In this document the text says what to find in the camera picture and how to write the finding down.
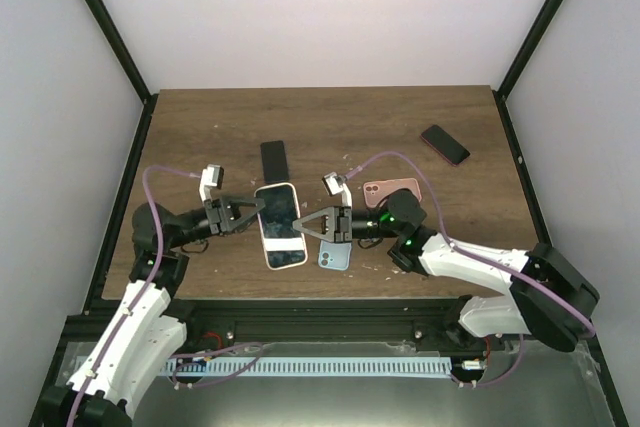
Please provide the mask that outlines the blue phone black screen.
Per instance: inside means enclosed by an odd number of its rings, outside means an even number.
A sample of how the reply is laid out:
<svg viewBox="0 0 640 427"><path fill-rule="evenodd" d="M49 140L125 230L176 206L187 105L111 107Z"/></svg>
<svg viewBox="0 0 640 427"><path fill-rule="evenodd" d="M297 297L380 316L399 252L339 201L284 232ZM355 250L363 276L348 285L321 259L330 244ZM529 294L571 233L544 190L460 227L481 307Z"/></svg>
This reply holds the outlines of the blue phone black screen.
<svg viewBox="0 0 640 427"><path fill-rule="evenodd" d="M267 185L288 182L289 167L285 144L282 140L260 144L263 179Z"/></svg>

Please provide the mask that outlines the light blue phone case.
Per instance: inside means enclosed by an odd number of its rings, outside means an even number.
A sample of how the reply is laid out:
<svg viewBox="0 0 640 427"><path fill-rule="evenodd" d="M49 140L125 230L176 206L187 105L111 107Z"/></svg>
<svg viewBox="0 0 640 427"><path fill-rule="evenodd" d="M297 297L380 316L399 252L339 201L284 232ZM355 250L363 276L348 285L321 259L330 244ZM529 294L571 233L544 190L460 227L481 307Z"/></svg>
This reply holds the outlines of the light blue phone case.
<svg viewBox="0 0 640 427"><path fill-rule="evenodd" d="M331 243L322 240L317 263L323 269L345 271L349 268L351 252L351 243Z"/></svg>

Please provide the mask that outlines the black frame post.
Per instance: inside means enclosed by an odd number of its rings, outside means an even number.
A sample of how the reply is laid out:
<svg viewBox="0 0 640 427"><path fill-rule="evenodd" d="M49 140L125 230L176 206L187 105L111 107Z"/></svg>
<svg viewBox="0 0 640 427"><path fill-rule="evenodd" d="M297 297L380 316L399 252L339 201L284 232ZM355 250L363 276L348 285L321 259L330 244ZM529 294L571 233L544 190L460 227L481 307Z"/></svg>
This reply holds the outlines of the black frame post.
<svg viewBox="0 0 640 427"><path fill-rule="evenodd" d="M129 49L103 0L84 0L124 74L143 104L152 97Z"/></svg>
<svg viewBox="0 0 640 427"><path fill-rule="evenodd" d="M564 0L544 0L497 89L500 98L507 99L512 93L563 2Z"/></svg>

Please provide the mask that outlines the right black table edge rail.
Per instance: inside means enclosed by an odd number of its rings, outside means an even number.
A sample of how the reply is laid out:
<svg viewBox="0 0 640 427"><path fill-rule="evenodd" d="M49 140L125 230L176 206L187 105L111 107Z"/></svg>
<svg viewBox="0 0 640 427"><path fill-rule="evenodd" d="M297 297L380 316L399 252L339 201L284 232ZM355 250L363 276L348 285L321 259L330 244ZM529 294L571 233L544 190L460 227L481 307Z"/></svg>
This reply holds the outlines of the right black table edge rail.
<svg viewBox="0 0 640 427"><path fill-rule="evenodd" d="M521 188L527 203L533 227L539 242L549 243L551 241L549 232L538 202L536 192L526 165L526 160L513 125L506 100L497 91L492 92L501 124L506 136L507 143L513 158L516 172L521 184Z"/></svg>

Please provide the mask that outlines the black table edge rail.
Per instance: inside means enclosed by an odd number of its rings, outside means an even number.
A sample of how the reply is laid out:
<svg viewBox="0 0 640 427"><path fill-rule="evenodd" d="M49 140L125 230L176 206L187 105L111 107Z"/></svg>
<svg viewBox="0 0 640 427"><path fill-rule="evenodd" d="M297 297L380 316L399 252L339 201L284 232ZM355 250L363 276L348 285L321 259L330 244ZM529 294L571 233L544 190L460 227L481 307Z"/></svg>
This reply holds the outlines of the black table edge rail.
<svg viewBox="0 0 640 427"><path fill-rule="evenodd" d="M158 97L159 94L155 93L144 102L139 123L136 128L131 149L116 193L113 209L109 217L106 232L91 277L91 282L85 297L82 308L83 315L88 315L94 302L99 301L102 298L107 274L114 255L126 207L135 181L135 176L152 122L153 113L157 105Z"/></svg>
<svg viewBox="0 0 640 427"><path fill-rule="evenodd" d="M521 188L527 203L533 227L539 242L549 243L551 241L549 232L538 202L536 192L526 165L526 160L513 125L506 100L497 91L492 92L501 124L506 136L507 143L513 158L516 172L521 184Z"/></svg>

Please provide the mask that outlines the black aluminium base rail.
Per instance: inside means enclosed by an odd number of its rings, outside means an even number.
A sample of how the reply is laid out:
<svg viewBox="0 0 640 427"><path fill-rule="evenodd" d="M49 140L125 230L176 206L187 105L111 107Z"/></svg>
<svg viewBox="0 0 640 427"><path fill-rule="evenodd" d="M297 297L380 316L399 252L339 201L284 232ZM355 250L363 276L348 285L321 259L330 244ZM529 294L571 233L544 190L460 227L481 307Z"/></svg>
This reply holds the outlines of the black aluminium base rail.
<svg viewBox="0 0 640 427"><path fill-rule="evenodd" d="M500 349L487 335L455 341L447 333L453 298L194 300L195 337L214 332L230 342L407 342L442 354Z"/></svg>

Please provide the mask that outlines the white phone black screen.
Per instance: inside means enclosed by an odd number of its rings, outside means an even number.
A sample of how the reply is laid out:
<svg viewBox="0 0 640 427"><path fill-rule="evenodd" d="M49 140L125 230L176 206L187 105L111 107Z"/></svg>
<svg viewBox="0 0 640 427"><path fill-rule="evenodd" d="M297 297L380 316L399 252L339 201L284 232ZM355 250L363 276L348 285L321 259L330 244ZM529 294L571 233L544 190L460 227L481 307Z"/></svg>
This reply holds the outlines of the white phone black screen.
<svg viewBox="0 0 640 427"><path fill-rule="evenodd" d="M304 235L293 228L300 215L294 185L263 186L255 191L255 198L264 203L258 220L267 267L277 271L303 265L308 252Z"/></svg>

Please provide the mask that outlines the red phone black screen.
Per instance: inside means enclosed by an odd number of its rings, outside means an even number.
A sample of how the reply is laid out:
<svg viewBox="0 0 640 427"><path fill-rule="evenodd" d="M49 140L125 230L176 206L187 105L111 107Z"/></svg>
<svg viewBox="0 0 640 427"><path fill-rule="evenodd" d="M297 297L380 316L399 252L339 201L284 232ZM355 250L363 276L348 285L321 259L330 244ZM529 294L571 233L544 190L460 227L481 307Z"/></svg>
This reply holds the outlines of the red phone black screen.
<svg viewBox="0 0 640 427"><path fill-rule="evenodd" d="M425 129L420 138L453 166L460 165L470 157L469 150L437 124Z"/></svg>

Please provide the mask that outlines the pink phone case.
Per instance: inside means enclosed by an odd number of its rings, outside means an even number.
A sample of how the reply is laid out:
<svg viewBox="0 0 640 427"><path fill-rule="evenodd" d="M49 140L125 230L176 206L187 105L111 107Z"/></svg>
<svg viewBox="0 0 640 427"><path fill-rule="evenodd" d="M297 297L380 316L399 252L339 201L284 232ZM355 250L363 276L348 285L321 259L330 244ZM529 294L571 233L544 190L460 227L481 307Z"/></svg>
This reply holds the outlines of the pink phone case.
<svg viewBox="0 0 640 427"><path fill-rule="evenodd" d="M377 180L365 182L362 186L365 205L374 208L383 199L402 189L409 190L419 201L422 200L419 183L415 178Z"/></svg>

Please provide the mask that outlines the right black frame post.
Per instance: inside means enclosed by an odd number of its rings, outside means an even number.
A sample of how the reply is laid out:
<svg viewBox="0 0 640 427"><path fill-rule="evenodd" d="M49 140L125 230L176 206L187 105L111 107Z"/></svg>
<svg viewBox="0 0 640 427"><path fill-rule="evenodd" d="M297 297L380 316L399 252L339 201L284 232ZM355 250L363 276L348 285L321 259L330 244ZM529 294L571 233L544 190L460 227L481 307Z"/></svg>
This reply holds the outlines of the right black frame post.
<svg viewBox="0 0 640 427"><path fill-rule="evenodd" d="M544 0L497 89L500 98L507 99L512 93L563 2L564 0Z"/></svg>

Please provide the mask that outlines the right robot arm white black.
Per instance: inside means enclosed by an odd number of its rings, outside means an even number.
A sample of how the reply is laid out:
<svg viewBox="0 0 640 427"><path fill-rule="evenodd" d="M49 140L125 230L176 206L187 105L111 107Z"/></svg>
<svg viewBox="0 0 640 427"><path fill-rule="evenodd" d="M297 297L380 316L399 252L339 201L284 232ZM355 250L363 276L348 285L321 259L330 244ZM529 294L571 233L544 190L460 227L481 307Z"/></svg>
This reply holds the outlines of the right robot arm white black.
<svg viewBox="0 0 640 427"><path fill-rule="evenodd" d="M325 243L391 238L387 254L407 273L462 280L493 291L490 298L461 297L444 325L458 350L490 335L529 335L560 352L594 336L591 316L597 289L555 247L529 250L483 247L448 237L425 225L426 213L407 189L365 211L321 209L293 223L296 231Z"/></svg>

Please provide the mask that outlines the left black frame post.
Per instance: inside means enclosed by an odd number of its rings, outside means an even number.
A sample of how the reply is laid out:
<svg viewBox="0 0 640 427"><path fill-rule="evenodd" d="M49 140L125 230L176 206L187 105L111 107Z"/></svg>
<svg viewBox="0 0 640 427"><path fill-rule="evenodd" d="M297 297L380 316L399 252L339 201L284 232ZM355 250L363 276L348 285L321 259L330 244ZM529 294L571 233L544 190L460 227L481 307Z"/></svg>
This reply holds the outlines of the left black frame post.
<svg viewBox="0 0 640 427"><path fill-rule="evenodd" d="M152 97L129 49L103 0L84 0L124 74L143 104Z"/></svg>

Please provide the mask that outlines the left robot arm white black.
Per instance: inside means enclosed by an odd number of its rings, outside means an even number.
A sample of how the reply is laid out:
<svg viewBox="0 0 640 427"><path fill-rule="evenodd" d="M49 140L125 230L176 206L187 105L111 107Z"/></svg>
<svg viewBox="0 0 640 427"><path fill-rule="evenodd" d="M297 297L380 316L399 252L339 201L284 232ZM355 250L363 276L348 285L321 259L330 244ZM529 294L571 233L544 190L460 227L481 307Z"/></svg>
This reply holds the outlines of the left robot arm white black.
<svg viewBox="0 0 640 427"><path fill-rule="evenodd" d="M45 426L130 426L146 391L172 354L196 349L203 324L176 299L189 259L179 248L241 233L265 207L252 197L206 199L173 214L156 202L134 213L135 262L125 293L85 362L40 400Z"/></svg>

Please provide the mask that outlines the left black table edge rail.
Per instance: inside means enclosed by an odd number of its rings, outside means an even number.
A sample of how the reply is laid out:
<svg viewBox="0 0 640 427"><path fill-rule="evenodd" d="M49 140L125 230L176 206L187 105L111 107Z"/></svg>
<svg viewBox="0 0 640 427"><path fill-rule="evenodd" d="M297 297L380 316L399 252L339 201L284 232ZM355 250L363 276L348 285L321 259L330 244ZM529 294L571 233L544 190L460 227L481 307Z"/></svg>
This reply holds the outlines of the left black table edge rail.
<svg viewBox="0 0 640 427"><path fill-rule="evenodd" d="M157 105L158 97L159 94L155 93L144 102L139 123L136 128L131 149L116 193L113 209L109 217L106 232L91 277L91 282L85 297L82 308L83 315L88 315L94 302L99 301L102 298L107 274L114 255L126 207L135 181L135 176L152 122L153 113Z"/></svg>

